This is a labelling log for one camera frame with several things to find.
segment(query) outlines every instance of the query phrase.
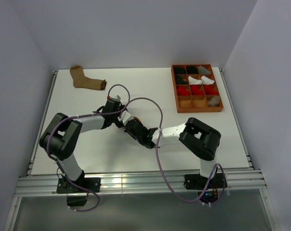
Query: white backdrop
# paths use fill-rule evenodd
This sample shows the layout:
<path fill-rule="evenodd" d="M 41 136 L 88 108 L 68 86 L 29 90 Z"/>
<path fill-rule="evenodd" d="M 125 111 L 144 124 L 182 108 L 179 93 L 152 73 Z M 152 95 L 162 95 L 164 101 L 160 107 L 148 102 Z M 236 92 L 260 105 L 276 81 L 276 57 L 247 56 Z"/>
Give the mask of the white backdrop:
<path fill-rule="evenodd" d="M 54 69 L 224 66 L 257 0 L 11 0 Z"/>
<path fill-rule="evenodd" d="M 291 231 L 291 0 L 259 0 L 225 68 L 253 165 Z"/>
<path fill-rule="evenodd" d="M 163 128 L 185 123 L 195 117 L 221 133 L 216 159 L 223 168 L 249 167 L 228 96 L 217 67 L 213 68 L 224 108 L 218 113 L 177 113 L 170 68 L 88 69 L 85 75 L 106 79 L 105 91 L 76 89 L 69 70 L 60 70 L 53 88 L 51 100 L 43 125 L 44 131 L 54 115 L 89 114 L 105 105 L 109 88 L 123 84 L 130 90 L 131 98 L 148 97 L 156 101 L 164 114 Z M 120 87 L 112 89 L 111 95 L 120 95 L 127 102 L 127 93 Z M 159 110 L 151 102 L 139 100 L 128 106 L 147 128 L 157 127 Z M 76 160 L 86 173 L 158 171 L 154 149 L 142 147 L 115 125 L 103 130 L 89 131 L 79 136 L 75 151 Z M 199 159 L 184 145 L 167 145 L 159 149 L 164 170 L 200 169 Z M 36 150 L 33 175 L 55 174 L 57 166 L 45 150 Z"/>
<path fill-rule="evenodd" d="M 0 230 L 29 166 L 51 76 L 10 1 L 0 0 Z"/>

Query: wooden organizer box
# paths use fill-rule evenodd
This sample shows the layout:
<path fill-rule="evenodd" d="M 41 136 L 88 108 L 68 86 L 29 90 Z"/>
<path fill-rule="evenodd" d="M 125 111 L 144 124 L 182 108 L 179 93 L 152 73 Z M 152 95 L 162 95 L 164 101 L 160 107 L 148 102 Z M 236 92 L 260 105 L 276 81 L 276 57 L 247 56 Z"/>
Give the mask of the wooden organizer box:
<path fill-rule="evenodd" d="M 198 69 L 199 74 L 196 73 L 187 73 L 187 67 L 194 66 Z M 209 70 L 211 73 L 208 75 L 200 74 L 199 66 L 205 67 L 207 70 Z M 174 67 L 181 67 L 184 68 L 186 73 L 185 74 L 177 74 L 177 72 L 174 72 Z M 172 65 L 171 67 L 172 72 L 172 81 L 173 81 L 173 88 L 174 88 L 174 94 L 175 94 L 175 101 L 176 101 L 176 107 L 178 113 L 193 113 L 193 112 L 221 112 L 223 109 L 223 104 L 220 99 L 220 104 L 217 107 L 210 107 L 208 106 L 208 100 L 210 100 L 214 95 L 207 95 L 204 91 L 204 85 L 200 84 L 197 85 L 200 90 L 203 91 L 204 95 L 192 95 L 190 87 L 192 85 L 185 84 L 185 85 L 177 85 L 175 82 L 175 75 L 179 75 L 183 80 L 189 83 L 188 76 L 191 76 L 195 79 L 201 79 L 201 76 L 206 76 L 212 80 L 214 80 L 214 84 L 209 85 L 211 88 L 218 91 L 218 95 L 220 96 L 218 86 L 216 84 L 215 76 L 213 74 L 213 70 L 210 64 L 190 64 L 190 65 Z M 187 96 L 179 96 L 177 94 L 177 88 L 179 86 L 184 87 L 190 95 Z"/>

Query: brown sock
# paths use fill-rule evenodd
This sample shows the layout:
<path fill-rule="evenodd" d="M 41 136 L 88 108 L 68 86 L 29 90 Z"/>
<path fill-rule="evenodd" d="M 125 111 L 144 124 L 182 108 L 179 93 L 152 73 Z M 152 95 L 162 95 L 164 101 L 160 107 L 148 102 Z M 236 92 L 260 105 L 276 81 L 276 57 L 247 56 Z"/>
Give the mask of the brown sock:
<path fill-rule="evenodd" d="M 92 79 L 84 76 L 83 68 L 79 65 L 70 68 L 70 75 L 73 78 L 75 88 L 104 90 L 107 84 L 106 80 Z"/>

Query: folded sock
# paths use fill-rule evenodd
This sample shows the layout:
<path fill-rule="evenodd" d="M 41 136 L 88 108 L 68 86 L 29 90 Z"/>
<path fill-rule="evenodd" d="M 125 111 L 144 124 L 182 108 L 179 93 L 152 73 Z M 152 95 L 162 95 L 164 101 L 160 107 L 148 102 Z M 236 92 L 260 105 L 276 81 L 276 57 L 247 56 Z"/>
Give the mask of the folded sock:
<path fill-rule="evenodd" d="M 204 86 L 204 91 L 206 95 L 217 95 L 218 91 L 216 91 L 215 89 L 212 89 L 211 86 L 209 85 L 205 85 Z"/>
<path fill-rule="evenodd" d="M 191 76 L 188 76 L 188 81 L 189 81 L 189 84 L 190 85 L 194 85 L 194 84 L 202 84 L 202 80 L 200 79 L 195 79 L 195 78 L 192 78 Z"/>
<path fill-rule="evenodd" d="M 192 95 L 204 95 L 204 92 L 197 85 L 192 85 L 190 90 Z"/>
<path fill-rule="evenodd" d="M 214 84 L 214 82 L 215 82 L 214 80 L 212 80 L 212 79 L 210 79 L 210 78 L 208 78 L 206 76 L 202 76 L 201 80 L 202 80 L 202 83 L 205 84 L 205 85 Z"/>
<path fill-rule="evenodd" d="M 182 95 L 190 95 L 189 91 L 187 91 L 187 89 L 185 89 L 183 86 L 179 86 L 177 88 L 177 94 L 182 96 Z"/>
<path fill-rule="evenodd" d="M 187 81 L 183 80 L 181 76 L 175 75 L 175 83 L 178 85 L 188 84 Z"/>
<path fill-rule="evenodd" d="M 175 66 L 175 67 L 173 67 L 173 70 L 174 70 L 174 75 L 187 74 L 187 73 L 186 73 L 186 69 L 183 68 L 183 67 Z"/>
<path fill-rule="evenodd" d="M 218 107 L 220 104 L 220 96 L 215 95 L 208 101 L 208 106 L 210 107 Z"/>
<path fill-rule="evenodd" d="M 211 72 L 209 70 L 207 70 L 205 67 L 203 66 L 199 66 L 199 71 L 200 71 L 200 74 L 204 74 L 204 75 L 209 75 L 211 74 Z"/>
<path fill-rule="evenodd" d="M 106 80 L 92 79 L 84 75 L 82 66 L 72 66 L 70 68 L 70 75 L 73 78 L 73 85 L 75 88 L 86 88 L 91 90 L 104 90 L 106 87 Z"/>
<path fill-rule="evenodd" d="M 195 66 L 187 66 L 187 74 L 198 74 L 199 71 Z"/>

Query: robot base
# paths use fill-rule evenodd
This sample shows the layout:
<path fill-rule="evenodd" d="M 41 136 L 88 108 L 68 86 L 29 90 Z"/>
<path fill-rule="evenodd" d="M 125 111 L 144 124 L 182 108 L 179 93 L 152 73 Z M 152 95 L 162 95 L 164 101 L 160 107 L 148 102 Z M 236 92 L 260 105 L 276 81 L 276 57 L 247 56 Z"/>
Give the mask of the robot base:
<path fill-rule="evenodd" d="M 77 185 L 89 189 L 95 193 L 98 193 L 101 186 L 101 179 L 98 177 L 93 178 L 83 178 L 76 182 Z M 61 178 L 58 181 L 57 187 L 58 194 L 68 194 L 68 193 L 87 193 L 84 190 L 78 189 L 71 185 L 65 178 Z"/>
<path fill-rule="evenodd" d="M 200 174 L 186 174 L 184 186 L 187 190 L 203 190 L 208 178 L 202 177 Z M 215 184 L 217 188 L 223 188 L 223 175 L 222 173 L 216 173 L 214 178 L 209 182 L 207 189 L 213 189 Z"/>

